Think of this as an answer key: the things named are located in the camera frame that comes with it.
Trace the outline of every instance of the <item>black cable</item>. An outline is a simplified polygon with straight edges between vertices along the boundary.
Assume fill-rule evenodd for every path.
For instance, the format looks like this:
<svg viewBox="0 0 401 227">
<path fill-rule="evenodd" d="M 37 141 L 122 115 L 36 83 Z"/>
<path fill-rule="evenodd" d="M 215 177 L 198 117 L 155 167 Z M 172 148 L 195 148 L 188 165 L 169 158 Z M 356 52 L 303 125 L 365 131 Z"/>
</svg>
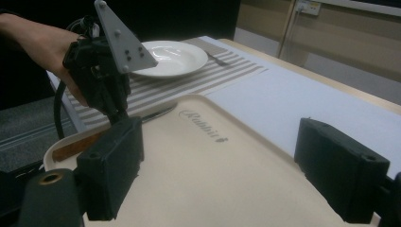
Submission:
<svg viewBox="0 0 401 227">
<path fill-rule="evenodd" d="M 54 114 L 54 124 L 56 125 L 56 130 L 57 130 L 57 135 L 59 136 L 59 139 L 64 138 L 64 131 L 62 129 L 62 123 L 61 123 L 61 104 L 62 104 L 62 95 L 64 94 L 65 91 L 65 83 L 60 81 L 59 87 L 56 90 L 56 94 L 54 96 L 54 109 L 53 109 L 53 114 Z"/>
<path fill-rule="evenodd" d="M 73 23 L 71 23 L 67 30 L 74 31 L 77 26 L 81 24 L 82 19 L 77 19 Z M 64 82 L 60 81 L 59 87 L 56 90 L 56 94 L 54 96 L 54 104 L 53 104 L 53 116 L 54 116 L 54 124 L 56 126 L 57 135 L 59 139 L 65 137 L 64 131 L 62 129 L 61 123 L 61 104 L 62 104 L 62 95 L 64 94 L 66 85 Z"/>
</svg>

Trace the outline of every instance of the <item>wall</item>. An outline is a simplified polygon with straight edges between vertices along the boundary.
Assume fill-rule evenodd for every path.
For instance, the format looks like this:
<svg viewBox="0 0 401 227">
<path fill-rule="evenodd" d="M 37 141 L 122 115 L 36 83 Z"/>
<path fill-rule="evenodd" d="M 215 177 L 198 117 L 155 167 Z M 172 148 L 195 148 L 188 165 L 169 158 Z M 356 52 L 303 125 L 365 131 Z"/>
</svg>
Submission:
<svg viewBox="0 0 401 227">
<path fill-rule="evenodd" d="M 235 41 L 401 105 L 400 18 L 324 5 L 318 17 L 299 14 L 284 39 L 295 21 L 290 7 L 290 0 L 242 0 Z"/>
<path fill-rule="evenodd" d="M 314 53 L 401 81 L 401 16 L 327 4 L 311 16 L 291 11 L 294 2 L 243 0 L 237 26 L 281 42 L 280 57 L 293 55 L 296 64 Z"/>
</svg>

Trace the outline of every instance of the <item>floor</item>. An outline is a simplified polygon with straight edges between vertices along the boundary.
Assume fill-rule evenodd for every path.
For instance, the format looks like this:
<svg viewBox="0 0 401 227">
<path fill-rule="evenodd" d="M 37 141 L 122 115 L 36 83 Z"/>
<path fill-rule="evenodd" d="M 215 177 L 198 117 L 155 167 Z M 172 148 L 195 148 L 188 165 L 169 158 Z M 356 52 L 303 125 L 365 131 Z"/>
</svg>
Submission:
<svg viewBox="0 0 401 227">
<path fill-rule="evenodd" d="M 53 100 L 49 97 L 0 111 L 0 171 L 10 172 L 42 160 L 59 140 Z M 76 133 L 65 112 L 61 112 L 61 119 L 65 135 Z"/>
</svg>

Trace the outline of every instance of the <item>wire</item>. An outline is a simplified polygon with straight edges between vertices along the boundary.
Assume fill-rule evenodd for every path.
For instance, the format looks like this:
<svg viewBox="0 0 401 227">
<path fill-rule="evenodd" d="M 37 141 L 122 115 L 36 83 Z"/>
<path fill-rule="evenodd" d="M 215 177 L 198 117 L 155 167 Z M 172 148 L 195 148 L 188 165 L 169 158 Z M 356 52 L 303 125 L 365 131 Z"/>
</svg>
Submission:
<svg viewBox="0 0 401 227">
<path fill-rule="evenodd" d="M 292 37 L 294 36 L 294 29 L 298 24 L 298 18 L 300 17 L 300 14 L 301 14 L 301 12 L 303 10 L 304 10 L 304 6 L 299 6 L 297 8 L 297 10 L 296 10 L 297 12 L 296 12 L 296 14 L 294 16 L 294 21 L 292 23 L 291 30 L 290 30 L 290 32 L 288 34 L 288 40 L 287 40 L 287 61 L 288 62 L 291 62 L 291 53 L 292 53 L 292 47 L 293 47 Z"/>
<path fill-rule="evenodd" d="M 77 19 L 73 23 L 71 23 L 66 29 L 69 31 L 75 32 L 80 28 L 80 25 L 82 24 L 82 20 Z M 54 96 L 54 104 L 53 104 L 53 117 L 54 117 L 54 124 L 56 126 L 56 131 L 57 135 L 59 136 L 59 139 L 64 138 L 64 131 L 62 128 L 62 123 L 61 123 L 61 104 L 62 104 L 62 95 L 64 94 L 66 85 L 64 82 L 60 81 L 59 86 L 56 90 L 56 94 Z"/>
<path fill-rule="evenodd" d="M 60 81 L 59 87 L 57 87 L 56 94 L 54 96 L 54 105 L 53 105 L 53 114 L 54 114 L 54 124 L 56 126 L 57 135 L 59 139 L 64 138 L 64 131 L 62 129 L 61 123 L 61 104 L 62 104 L 62 95 L 65 91 L 65 83 Z"/>
</svg>

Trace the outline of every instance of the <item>metal bracket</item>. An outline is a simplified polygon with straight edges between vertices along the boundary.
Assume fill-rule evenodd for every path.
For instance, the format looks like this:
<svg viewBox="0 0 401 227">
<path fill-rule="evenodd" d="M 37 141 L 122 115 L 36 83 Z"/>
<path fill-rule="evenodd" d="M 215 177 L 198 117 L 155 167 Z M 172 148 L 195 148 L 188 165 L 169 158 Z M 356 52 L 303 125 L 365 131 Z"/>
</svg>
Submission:
<svg viewBox="0 0 401 227">
<path fill-rule="evenodd" d="M 96 0 L 95 8 L 119 73 L 127 74 L 157 65 L 157 61 L 105 1 Z"/>
</svg>

